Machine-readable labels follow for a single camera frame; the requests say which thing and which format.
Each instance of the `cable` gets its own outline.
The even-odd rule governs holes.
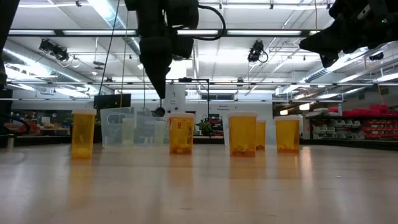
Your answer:
[[[192,37],[193,39],[196,40],[204,40],[204,41],[214,41],[214,40],[218,40],[220,38],[222,38],[222,36],[224,36],[225,32],[226,32],[226,23],[224,20],[223,15],[221,15],[221,13],[219,11],[217,11],[217,9],[210,7],[210,6],[198,6],[200,9],[208,9],[213,11],[215,14],[217,14],[217,16],[221,19],[221,22],[223,24],[223,30],[221,31],[221,33],[219,33],[216,37],[212,37],[212,38],[205,38],[205,37]]]
[[[315,30],[318,32],[318,6],[317,6],[317,0],[314,0],[315,3]]]
[[[129,11],[127,11],[127,22],[126,22],[126,35],[125,35],[125,38],[127,38],[127,30],[128,30],[128,28],[129,28]],[[123,83],[124,83],[124,68],[126,66],[126,47],[127,47],[127,42],[124,43],[122,89],[121,89],[121,93],[120,93],[120,107],[122,107],[122,102],[123,102]]]
[[[261,55],[260,55],[260,57],[259,57],[259,62],[261,62],[261,63],[266,63],[266,62],[268,62],[269,57],[268,57],[267,52],[266,52],[265,50],[262,50],[262,53],[264,53],[264,54],[267,56],[267,59],[266,59],[265,61],[260,60],[260,57],[261,57]]]
[[[115,14],[115,16],[114,16],[113,29],[112,29],[112,36],[111,36],[111,41],[109,41],[108,52],[106,53],[105,66],[104,66],[104,73],[102,74],[101,85],[99,86],[98,96],[101,95],[101,89],[102,89],[102,86],[103,86],[103,84],[104,84],[104,77],[105,77],[106,65],[108,64],[107,61],[108,61],[108,58],[109,58],[109,53],[111,53],[113,34],[114,34],[114,30],[115,30],[115,28],[116,28],[116,21],[118,20],[119,5],[120,5],[120,0],[118,0],[118,7],[116,8],[116,14]]]

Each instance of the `wooden table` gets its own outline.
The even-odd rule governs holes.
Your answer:
[[[0,154],[0,223],[397,223],[398,154],[332,146],[229,158],[223,146]]]

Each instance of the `light fixture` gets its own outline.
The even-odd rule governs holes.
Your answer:
[[[65,35],[112,35],[112,30],[64,30]],[[126,30],[115,30],[114,35],[126,35]],[[127,35],[136,35],[135,30],[127,30]]]
[[[35,91],[34,88],[32,88],[32,87],[30,87],[30,86],[28,86],[28,85],[25,85],[25,84],[18,84],[18,85],[7,84],[7,86],[12,86],[12,87],[16,87],[16,88],[21,88],[21,89],[29,90],[29,91]]]
[[[9,35],[55,35],[54,30],[10,30]]]
[[[310,104],[309,104],[309,103],[306,103],[306,104],[304,104],[304,105],[300,105],[299,108],[300,108],[300,111],[307,111],[307,110],[310,110]]]
[[[396,78],[398,78],[398,73],[393,73],[390,75],[384,75],[383,77],[377,78],[375,80],[375,82],[386,82],[386,81],[393,80]]]
[[[56,88],[56,91],[61,93],[61,94],[64,94],[64,95],[67,95],[67,96],[72,96],[72,97],[80,97],[80,98],[87,97],[83,93],[80,93],[80,92],[75,91],[75,90],[69,90],[69,89],[66,89],[66,88]]]
[[[338,95],[339,95],[338,93],[329,93],[329,94],[324,94],[322,96],[319,96],[318,98],[319,99],[329,99],[329,98],[332,98],[332,97],[335,97]]]
[[[345,92],[344,94],[351,94],[351,93],[355,93],[355,92],[357,92],[357,91],[359,91],[359,90],[363,90],[363,89],[365,89],[365,87],[362,87],[362,88],[356,88],[356,89],[353,89],[353,90],[347,91],[347,92]]]
[[[289,112],[287,110],[283,110],[283,111],[279,112],[279,114],[282,115],[282,116],[288,115],[288,113]]]
[[[218,30],[178,30],[178,35],[217,35]]]
[[[349,76],[347,78],[344,78],[344,79],[340,80],[339,83],[349,82],[349,81],[354,80],[354,79],[356,79],[358,77],[359,77],[359,75],[351,75],[351,76]]]
[[[301,30],[228,30],[228,35],[300,35]]]

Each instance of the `metal pole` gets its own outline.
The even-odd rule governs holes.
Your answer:
[[[210,119],[210,81],[207,80],[207,119]]]
[[[19,0],[0,0],[0,55],[7,41],[7,36],[17,12]],[[7,75],[0,56],[0,87],[6,84]]]

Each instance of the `green plant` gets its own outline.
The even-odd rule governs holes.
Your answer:
[[[201,121],[199,124],[199,130],[204,136],[209,136],[213,133],[213,128],[208,121]]]

